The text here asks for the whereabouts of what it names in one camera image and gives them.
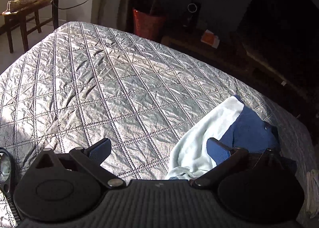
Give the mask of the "white and navy t-shirt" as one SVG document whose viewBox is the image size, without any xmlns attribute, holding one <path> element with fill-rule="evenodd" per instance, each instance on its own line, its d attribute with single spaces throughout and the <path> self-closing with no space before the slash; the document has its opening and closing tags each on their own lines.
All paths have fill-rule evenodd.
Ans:
<svg viewBox="0 0 319 228">
<path fill-rule="evenodd" d="M 177 142 L 169 156 L 166 179 L 196 179 L 216 163 L 207 154 L 207 140 L 249 153 L 280 150 L 277 128 L 263 121 L 239 96 L 231 96 L 196 123 Z"/>
</svg>

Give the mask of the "silver quilted bedspread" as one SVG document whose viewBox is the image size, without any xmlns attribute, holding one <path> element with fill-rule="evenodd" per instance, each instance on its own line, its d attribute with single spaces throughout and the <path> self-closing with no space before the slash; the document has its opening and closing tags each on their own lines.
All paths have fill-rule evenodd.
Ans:
<svg viewBox="0 0 319 228">
<path fill-rule="evenodd" d="M 211 189 L 166 179 L 183 135 L 231 96 L 277 128 L 280 150 L 249 153 Z M 69 152 L 103 138 L 108 189 Z M 17 225 L 1 227 L 318 227 L 306 212 L 318 170 L 307 128 L 254 88 L 200 60 L 112 28 L 69 22 L 1 74 L 1 147 L 15 161 Z"/>
</svg>

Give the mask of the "black magnifying glass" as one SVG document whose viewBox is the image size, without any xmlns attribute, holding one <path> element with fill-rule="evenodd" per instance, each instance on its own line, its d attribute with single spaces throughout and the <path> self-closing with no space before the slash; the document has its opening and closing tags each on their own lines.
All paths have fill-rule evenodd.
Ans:
<svg viewBox="0 0 319 228">
<path fill-rule="evenodd" d="M 15 206 L 13 195 L 15 189 L 15 161 L 12 155 L 1 147 L 1 192 L 5 196 L 14 219 L 19 225 L 21 223 L 20 214 Z"/>
</svg>

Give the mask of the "white folded cloth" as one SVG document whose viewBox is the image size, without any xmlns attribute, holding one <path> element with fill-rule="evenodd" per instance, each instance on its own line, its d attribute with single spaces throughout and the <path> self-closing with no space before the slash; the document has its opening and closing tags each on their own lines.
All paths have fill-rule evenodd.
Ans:
<svg viewBox="0 0 319 228">
<path fill-rule="evenodd" d="M 318 170 L 312 169 L 307 172 L 307 203 L 306 212 L 310 218 L 318 217 L 319 208 L 319 180 Z"/>
</svg>

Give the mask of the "orange and white box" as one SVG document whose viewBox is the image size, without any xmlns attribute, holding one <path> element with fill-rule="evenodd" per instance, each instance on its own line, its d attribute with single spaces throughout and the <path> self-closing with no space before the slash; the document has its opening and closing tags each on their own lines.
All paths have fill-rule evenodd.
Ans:
<svg viewBox="0 0 319 228">
<path fill-rule="evenodd" d="M 220 39 L 213 32 L 206 30 L 201 37 L 201 42 L 217 49 L 220 43 Z"/>
</svg>

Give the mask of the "red basket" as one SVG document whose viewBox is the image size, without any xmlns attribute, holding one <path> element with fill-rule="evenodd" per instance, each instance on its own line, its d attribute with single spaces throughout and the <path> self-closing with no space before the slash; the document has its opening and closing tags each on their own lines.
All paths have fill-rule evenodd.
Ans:
<svg viewBox="0 0 319 228">
<path fill-rule="evenodd" d="M 134 34 L 157 41 L 164 25 L 165 17 L 153 16 L 133 9 Z"/>
</svg>

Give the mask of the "dark wooden chair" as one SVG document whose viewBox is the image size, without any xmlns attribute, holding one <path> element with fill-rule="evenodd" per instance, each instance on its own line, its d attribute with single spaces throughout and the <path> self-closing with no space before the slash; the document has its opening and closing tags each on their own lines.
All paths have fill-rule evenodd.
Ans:
<svg viewBox="0 0 319 228">
<path fill-rule="evenodd" d="M 20 28 L 23 48 L 27 52 L 29 50 L 28 35 L 34 31 L 41 33 L 42 26 L 50 22 L 52 23 L 52 16 L 43 22 L 40 21 L 39 10 L 46 7 L 52 7 L 51 0 L 37 0 L 15 12 L 2 12 L 2 16 L 4 17 L 3 27 L 7 34 L 10 53 L 14 52 L 11 35 L 14 29 Z"/>
</svg>

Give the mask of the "white sneaker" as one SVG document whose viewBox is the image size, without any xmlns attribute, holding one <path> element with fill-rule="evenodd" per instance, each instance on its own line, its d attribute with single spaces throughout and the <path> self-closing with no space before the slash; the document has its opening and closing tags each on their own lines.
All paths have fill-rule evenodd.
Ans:
<svg viewBox="0 0 319 228">
<path fill-rule="evenodd" d="M 7 2 L 6 12 L 15 12 L 29 4 L 34 3 L 37 0 L 13 0 Z"/>
</svg>

